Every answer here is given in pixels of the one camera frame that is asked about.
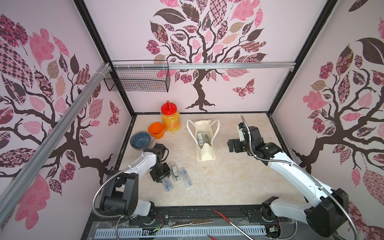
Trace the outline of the gold label compass case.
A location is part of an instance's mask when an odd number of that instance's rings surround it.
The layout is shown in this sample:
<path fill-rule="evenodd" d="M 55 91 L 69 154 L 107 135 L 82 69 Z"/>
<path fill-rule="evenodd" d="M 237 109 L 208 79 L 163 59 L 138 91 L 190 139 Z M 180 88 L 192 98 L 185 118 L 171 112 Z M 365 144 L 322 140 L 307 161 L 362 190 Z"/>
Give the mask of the gold label compass case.
<path fill-rule="evenodd" d="M 181 180 L 181 176 L 179 174 L 179 168 L 175 161 L 169 162 L 169 167 L 171 170 L 171 177 L 174 181 L 174 183 L 178 183 Z"/>

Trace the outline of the barcode compass case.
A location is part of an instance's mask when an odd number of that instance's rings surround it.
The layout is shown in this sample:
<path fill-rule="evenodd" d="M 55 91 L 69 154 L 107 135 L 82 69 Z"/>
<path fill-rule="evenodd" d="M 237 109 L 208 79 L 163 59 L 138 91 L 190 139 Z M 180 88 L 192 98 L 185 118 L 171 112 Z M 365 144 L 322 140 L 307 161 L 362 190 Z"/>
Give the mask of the barcode compass case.
<path fill-rule="evenodd" d="M 197 132 L 197 140 L 198 140 L 199 147 L 202 148 L 205 144 L 203 132 Z"/>

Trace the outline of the green label compass case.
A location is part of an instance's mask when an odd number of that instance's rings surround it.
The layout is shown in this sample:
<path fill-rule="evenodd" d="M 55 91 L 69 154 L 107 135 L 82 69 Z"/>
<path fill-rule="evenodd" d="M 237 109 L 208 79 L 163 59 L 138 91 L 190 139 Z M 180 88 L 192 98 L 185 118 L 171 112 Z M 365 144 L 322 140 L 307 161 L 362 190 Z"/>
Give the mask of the green label compass case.
<path fill-rule="evenodd" d="M 210 137 L 209 132 L 205 132 L 205 133 L 204 133 L 204 141 L 205 141 L 205 143 L 208 144 L 209 146 L 212 146 L 212 140 L 211 140 L 211 137 Z"/>

